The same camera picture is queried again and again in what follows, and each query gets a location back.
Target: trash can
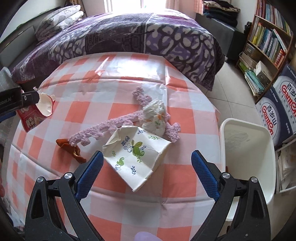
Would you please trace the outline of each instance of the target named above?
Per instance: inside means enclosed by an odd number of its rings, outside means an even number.
[[[271,201],[276,186],[276,163],[272,137],[263,126],[233,118],[220,126],[222,171],[238,179],[254,176],[260,182],[266,203]],[[235,197],[226,221],[232,221],[239,197]]]

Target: bolt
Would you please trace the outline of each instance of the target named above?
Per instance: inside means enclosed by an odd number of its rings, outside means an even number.
[[[252,177],[252,178],[251,178],[251,181],[254,182],[254,183],[256,183],[256,182],[258,182],[258,179],[255,178],[255,177]]]
[[[72,177],[72,173],[68,172],[64,175],[66,179],[70,179]]]
[[[37,178],[37,182],[38,182],[38,183],[41,183],[41,182],[43,182],[43,180],[44,180],[44,178],[43,178],[43,177],[38,177],[38,178]]]
[[[228,179],[228,178],[230,178],[230,174],[225,172],[225,173],[222,174],[222,177]]]

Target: purple bedspread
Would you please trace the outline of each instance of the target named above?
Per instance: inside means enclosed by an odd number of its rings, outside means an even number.
[[[163,56],[210,91],[224,63],[213,35],[185,14],[164,9],[85,18],[37,46],[13,69],[12,77],[17,83],[46,78],[67,59],[104,52]]]

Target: checkered tablecloth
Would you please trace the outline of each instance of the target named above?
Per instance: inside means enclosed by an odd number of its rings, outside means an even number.
[[[107,119],[140,109],[132,91],[142,86],[153,99],[161,99],[181,125],[180,139],[173,143],[163,163],[136,193],[104,162],[89,195],[81,204],[106,241],[131,241],[147,231],[163,241],[188,241],[213,206],[191,166],[191,153],[198,149],[221,168],[215,107],[207,97],[163,57],[138,53],[103,53],[64,62],[40,86],[56,96],[53,115],[25,133],[20,123],[10,149],[6,195],[25,220],[35,180],[55,179],[73,172],[78,163],[59,148],[56,139]],[[90,158],[102,150],[111,135],[81,146]],[[58,205],[66,227],[71,225]]]

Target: brown peel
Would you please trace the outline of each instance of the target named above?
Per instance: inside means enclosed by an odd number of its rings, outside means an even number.
[[[68,139],[57,139],[56,143],[59,147],[64,149],[66,152],[70,153],[72,157],[76,159],[79,163],[85,163],[86,159],[80,156],[80,148],[78,146],[71,146]]]

